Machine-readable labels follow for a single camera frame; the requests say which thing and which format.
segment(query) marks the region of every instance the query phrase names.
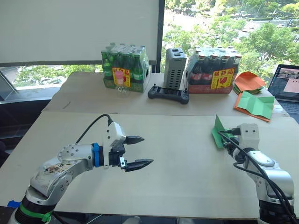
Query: table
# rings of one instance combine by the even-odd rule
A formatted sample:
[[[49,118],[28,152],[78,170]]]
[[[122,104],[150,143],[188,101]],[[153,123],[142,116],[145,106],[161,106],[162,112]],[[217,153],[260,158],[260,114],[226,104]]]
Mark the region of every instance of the table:
[[[102,81],[103,74],[94,72],[73,72],[56,93],[44,111],[150,114],[150,115],[192,115],[192,116],[242,116],[233,106],[237,95],[190,94],[186,105],[165,99],[149,99],[147,92],[156,83],[163,86],[162,73],[151,74],[146,91],[142,94],[131,92],[128,98],[116,96],[116,90],[107,89]],[[260,96],[272,96],[263,89]],[[288,113],[275,100],[272,117],[288,117]]]
[[[98,78],[102,85],[97,73],[81,75],[86,79]],[[259,207],[255,184],[232,166],[234,160],[225,150],[215,147],[211,129],[217,113],[226,127],[258,124],[259,149],[278,160],[281,168],[293,177],[295,212],[299,213],[296,190],[299,186],[299,126],[283,111],[275,112],[271,122],[266,123],[234,111],[235,93],[191,95],[189,104],[181,105],[163,99],[150,100],[144,94],[133,92],[130,98],[115,99],[112,96],[115,90],[96,88],[95,81],[84,82],[84,78],[78,84],[76,79],[80,79],[79,73],[71,75],[70,82],[53,97],[0,169],[0,206],[6,206],[12,199],[20,201],[36,168],[56,156],[63,146],[74,143],[99,114],[108,112],[115,113],[112,118],[126,134],[145,138],[139,144],[126,147],[126,159],[130,162],[152,158],[154,162],[130,173],[119,168],[95,168],[81,174],[57,204],[57,211],[256,218]],[[81,143],[99,142],[106,125],[106,119],[99,120]]]

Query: black controller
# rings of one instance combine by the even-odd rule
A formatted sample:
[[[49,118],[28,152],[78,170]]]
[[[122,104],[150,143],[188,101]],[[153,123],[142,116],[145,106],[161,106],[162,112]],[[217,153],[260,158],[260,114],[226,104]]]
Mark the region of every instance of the black controller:
[[[172,90],[167,88],[162,88],[154,84],[154,86],[149,90],[148,97],[153,98],[165,98],[172,99],[180,102],[181,104],[187,104],[189,102],[189,93],[187,89],[185,90]]]

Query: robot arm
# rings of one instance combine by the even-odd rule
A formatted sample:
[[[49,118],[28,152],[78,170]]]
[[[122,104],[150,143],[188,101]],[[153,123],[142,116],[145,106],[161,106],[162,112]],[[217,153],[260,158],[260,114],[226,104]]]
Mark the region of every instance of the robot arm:
[[[279,163],[258,150],[259,132],[256,124],[242,124],[237,128],[228,130],[227,133],[233,134],[230,139],[241,149],[247,152],[257,165],[266,173],[268,178],[273,181],[284,192],[290,204],[290,212],[294,213],[294,184],[290,174],[282,170]],[[224,142],[228,153],[243,167],[254,173],[261,174],[253,162],[244,155],[231,142]],[[247,172],[249,177],[256,183],[257,198],[260,206],[260,224],[290,224],[292,220],[286,213],[276,193],[269,185],[267,180],[253,173]]]
[[[153,162],[151,159],[127,163],[123,154],[124,144],[135,144],[144,139],[126,136],[116,122],[111,122],[106,131],[104,145],[97,143],[65,146],[57,155],[38,168],[30,179],[20,207],[12,214],[9,224],[43,224],[50,215],[72,180],[93,167],[119,166],[125,172],[142,169]]]

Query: gray box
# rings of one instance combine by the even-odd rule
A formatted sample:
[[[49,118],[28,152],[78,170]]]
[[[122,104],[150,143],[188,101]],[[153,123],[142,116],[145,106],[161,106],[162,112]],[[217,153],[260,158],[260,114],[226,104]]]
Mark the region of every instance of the gray box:
[[[187,58],[181,48],[167,49],[164,73],[164,85],[166,88],[179,89],[186,60]]]

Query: window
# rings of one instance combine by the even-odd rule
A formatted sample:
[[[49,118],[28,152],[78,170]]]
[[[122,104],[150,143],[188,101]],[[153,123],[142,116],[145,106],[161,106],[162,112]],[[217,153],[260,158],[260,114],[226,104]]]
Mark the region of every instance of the window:
[[[270,83],[278,64],[299,64],[297,0],[165,0],[161,72],[166,49],[190,56],[196,45],[234,46],[239,72]]]
[[[102,71],[101,65],[33,65],[0,68],[16,90],[60,87],[73,71]]]

